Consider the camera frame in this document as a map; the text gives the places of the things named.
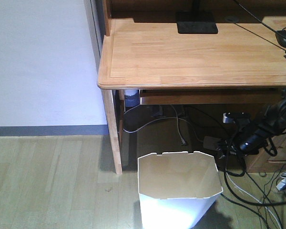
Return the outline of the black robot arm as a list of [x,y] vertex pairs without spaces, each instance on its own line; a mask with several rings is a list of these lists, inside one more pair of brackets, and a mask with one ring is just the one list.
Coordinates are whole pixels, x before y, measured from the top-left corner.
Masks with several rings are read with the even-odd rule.
[[221,157],[235,154],[240,157],[257,155],[264,149],[270,156],[277,155],[272,137],[283,135],[286,130],[286,99],[268,108],[254,120],[248,113],[224,113],[224,123],[237,125],[236,132],[228,139],[217,142],[216,151]]

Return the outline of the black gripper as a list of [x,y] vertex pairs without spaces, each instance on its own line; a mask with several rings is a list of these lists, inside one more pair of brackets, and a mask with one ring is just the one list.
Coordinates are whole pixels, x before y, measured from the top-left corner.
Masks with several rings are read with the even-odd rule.
[[[271,136],[271,128],[264,122],[250,122],[235,137],[235,148],[244,155],[256,155],[259,149],[268,146],[267,139]],[[219,160],[228,158],[231,150],[231,143],[226,140],[217,142],[216,150]]]

